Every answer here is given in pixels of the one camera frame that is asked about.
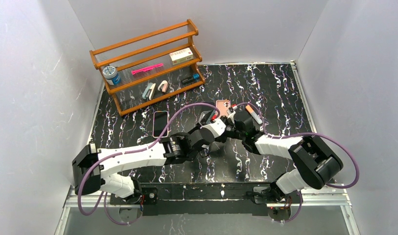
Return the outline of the clear phone case with phone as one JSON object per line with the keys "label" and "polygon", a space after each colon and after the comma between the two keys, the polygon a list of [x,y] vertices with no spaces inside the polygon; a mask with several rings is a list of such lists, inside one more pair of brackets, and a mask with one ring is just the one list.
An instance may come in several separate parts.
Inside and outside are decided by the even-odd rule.
{"label": "clear phone case with phone", "polygon": [[199,118],[199,123],[201,126],[208,125],[212,123],[213,116],[216,115],[216,110],[203,111]]}

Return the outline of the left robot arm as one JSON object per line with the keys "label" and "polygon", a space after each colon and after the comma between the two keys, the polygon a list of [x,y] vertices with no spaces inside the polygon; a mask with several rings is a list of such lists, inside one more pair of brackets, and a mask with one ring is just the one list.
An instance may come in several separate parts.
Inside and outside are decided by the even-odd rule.
{"label": "left robot arm", "polygon": [[72,160],[75,194],[87,195],[100,190],[120,198],[140,195],[137,179],[122,176],[120,172],[192,161],[217,137],[222,136],[225,129],[226,124],[218,118],[189,133],[176,133],[145,145],[106,149],[89,143]]}

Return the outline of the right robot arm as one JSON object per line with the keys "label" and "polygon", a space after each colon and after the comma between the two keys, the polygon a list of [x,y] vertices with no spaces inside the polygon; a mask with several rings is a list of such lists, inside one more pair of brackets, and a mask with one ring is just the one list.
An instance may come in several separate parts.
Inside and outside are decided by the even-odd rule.
{"label": "right robot arm", "polygon": [[226,136],[242,141],[244,148],[258,155],[274,155],[291,159],[295,169],[271,183],[271,192],[287,195],[305,188],[321,189],[344,165],[334,151],[316,135],[289,138],[271,137],[257,130],[246,111],[230,113]]}

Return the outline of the cream cased phone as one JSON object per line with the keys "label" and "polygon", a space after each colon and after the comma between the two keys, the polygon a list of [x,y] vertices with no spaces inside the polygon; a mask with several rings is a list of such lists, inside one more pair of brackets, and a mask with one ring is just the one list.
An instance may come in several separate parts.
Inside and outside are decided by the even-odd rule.
{"label": "cream cased phone", "polygon": [[168,124],[169,113],[168,111],[156,111],[153,114],[153,137],[157,139],[162,132],[164,132],[163,137],[168,136]]}

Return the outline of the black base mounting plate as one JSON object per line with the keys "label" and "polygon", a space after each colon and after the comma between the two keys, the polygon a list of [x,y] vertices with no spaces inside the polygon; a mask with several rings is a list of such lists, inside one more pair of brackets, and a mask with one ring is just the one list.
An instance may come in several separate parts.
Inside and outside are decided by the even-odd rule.
{"label": "black base mounting plate", "polygon": [[290,217],[301,203],[292,192],[277,195],[270,183],[142,183],[144,198],[121,199],[112,194],[109,204],[136,209],[145,216],[164,214],[252,214]]}

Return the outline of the black blue marker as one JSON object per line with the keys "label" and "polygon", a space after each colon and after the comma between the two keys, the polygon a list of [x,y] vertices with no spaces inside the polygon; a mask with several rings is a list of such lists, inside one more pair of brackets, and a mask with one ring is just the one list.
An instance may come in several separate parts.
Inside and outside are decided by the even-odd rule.
{"label": "black blue marker", "polygon": [[200,75],[198,73],[194,73],[191,76],[184,78],[183,80],[181,80],[181,84],[182,85],[187,85],[190,83],[195,83],[200,79]]}

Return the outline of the pink tape dispenser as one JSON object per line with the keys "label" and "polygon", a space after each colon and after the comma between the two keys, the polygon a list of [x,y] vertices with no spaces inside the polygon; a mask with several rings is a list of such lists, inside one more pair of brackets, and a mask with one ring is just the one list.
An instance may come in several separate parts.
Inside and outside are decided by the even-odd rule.
{"label": "pink tape dispenser", "polygon": [[168,81],[163,80],[158,86],[158,91],[166,93],[167,89],[168,89]]}

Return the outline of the teal eraser block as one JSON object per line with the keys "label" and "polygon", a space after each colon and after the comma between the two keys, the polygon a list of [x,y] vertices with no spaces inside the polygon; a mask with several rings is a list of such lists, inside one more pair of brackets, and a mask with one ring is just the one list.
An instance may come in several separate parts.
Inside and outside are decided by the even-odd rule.
{"label": "teal eraser block", "polygon": [[152,85],[153,85],[153,83],[148,83],[148,84],[147,84],[147,87],[145,88],[145,90],[144,90],[144,92],[143,92],[143,94],[142,94],[142,98],[143,98],[143,99],[147,100]]}

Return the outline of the white medicine box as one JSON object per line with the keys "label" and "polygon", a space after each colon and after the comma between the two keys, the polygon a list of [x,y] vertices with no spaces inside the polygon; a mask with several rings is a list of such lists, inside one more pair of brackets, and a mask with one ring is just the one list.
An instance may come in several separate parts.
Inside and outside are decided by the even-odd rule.
{"label": "white medicine box", "polygon": [[169,54],[169,57],[171,59],[172,65],[177,65],[189,60],[192,60],[194,58],[194,55],[189,47],[174,51]]}

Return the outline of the orange wooden shelf rack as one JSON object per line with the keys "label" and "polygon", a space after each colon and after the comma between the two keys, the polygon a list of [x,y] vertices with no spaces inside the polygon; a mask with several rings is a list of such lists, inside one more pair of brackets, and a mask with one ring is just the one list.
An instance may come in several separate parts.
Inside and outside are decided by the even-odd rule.
{"label": "orange wooden shelf rack", "polygon": [[[205,84],[205,78],[198,69],[202,56],[193,38],[199,34],[191,19],[146,33],[119,43],[90,51],[92,63],[105,82],[105,89],[116,104],[120,116],[137,111],[177,94]],[[172,65],[169,54],[189,47],[194,55],[192,60]],[[163,63],[161,68],[132,75],[132,70]],[[118,85],[111,86],[102,74],[105,66],[117,68],[120,77]],[[200,75],[195,83],[182,85],[181,80],[194,73]],[[168,81],[166,93],[158,91],[159,84]],[[156,83],[152,100],[145,100],[142,94],[148,83]]]}

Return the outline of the pink highlighter pen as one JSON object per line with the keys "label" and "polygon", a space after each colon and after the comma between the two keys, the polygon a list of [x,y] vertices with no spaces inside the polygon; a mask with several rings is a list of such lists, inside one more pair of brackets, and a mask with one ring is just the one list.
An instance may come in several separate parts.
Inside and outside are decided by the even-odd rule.
{"label": "pink highlighter pen", "polygon": [[161,68],[163,66],[164,66],[163,63],[158,63],[158,64],[150,65],[150,66],[147,66],[147,67],[143,67],[141,69],[132,70],[131,74],[132,75],[136,75],[136,74],[142,73],[142,72],[149,72],[149,71],[152,71],[154,69]]}

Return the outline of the blue round jar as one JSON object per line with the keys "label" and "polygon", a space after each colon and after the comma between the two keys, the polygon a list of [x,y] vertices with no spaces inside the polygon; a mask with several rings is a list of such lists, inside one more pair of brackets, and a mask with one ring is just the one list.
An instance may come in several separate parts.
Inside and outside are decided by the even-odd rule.
{"label": "blue round jar", "polygon": [[114,86],[120,83],[120,77],[116,67],[105,66],[102,69],[102,74],[109,85]]}

